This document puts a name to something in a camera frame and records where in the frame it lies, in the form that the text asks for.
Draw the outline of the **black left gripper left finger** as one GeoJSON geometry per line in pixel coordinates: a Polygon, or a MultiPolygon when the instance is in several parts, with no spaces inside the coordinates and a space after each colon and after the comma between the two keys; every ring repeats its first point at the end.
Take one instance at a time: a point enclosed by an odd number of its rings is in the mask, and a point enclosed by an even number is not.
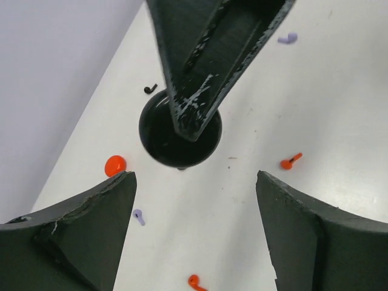
{"type": "Polygon", "coordinates": [[[112,290],[132,215],[136,175],[1,225],[2,290],[112,290]]]}

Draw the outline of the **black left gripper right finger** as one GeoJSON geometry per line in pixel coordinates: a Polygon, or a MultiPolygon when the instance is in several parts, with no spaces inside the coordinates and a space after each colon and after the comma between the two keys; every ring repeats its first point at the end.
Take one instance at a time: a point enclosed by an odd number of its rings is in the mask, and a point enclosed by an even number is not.
{"type": "Polygon", "coordinates": [[[257,174],[277,290],[387,290],[387,224],[257,174]]]}

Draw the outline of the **black earbud charging case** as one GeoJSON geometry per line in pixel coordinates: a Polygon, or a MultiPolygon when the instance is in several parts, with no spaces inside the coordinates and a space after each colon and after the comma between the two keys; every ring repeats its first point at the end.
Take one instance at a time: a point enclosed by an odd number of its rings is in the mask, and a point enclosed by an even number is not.
{"type": "Polygon", "coordinates": [[[169,97],[161,90],[146,103],[138,128],[141,142],[153,159],[182,170],[196,166],[212,155],[221,139],[222,120],[216,112],[197,141],[187,141],[176,134],[169,97]]]}

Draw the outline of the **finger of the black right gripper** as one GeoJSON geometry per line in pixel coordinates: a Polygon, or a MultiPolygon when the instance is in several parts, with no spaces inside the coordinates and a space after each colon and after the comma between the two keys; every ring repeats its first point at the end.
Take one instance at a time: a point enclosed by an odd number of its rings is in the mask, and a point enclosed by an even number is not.
{"type": "Polygon", "coordinates": [[[293,1],[147,2],[175,132],[196,141],[293,1]]]}

